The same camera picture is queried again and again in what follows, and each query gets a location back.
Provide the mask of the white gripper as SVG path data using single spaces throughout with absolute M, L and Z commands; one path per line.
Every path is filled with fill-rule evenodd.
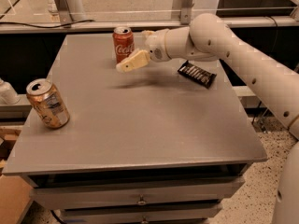
M 166 51 L 165 41 L 169 29 L 158 31 L 144 30 L 141 34 L 145 37 L 147 50 L 136 49 L 127 58 L 116 65 L 116 69 L 121 72 L 130 72 L 149 64 L 150 59 L 155 62 L 166 62 L 170 57 Z

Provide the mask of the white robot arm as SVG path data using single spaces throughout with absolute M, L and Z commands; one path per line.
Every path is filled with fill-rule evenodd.
M 204 13 L 177 29 L 145 31 L 145 47 L 116 65 L 130 72 L 151 61 L 225 61 L 272 114 L 297 139 L 284 164 L 272 224 L 299 219 L 299 74 L 236 36 L 218 16 Z

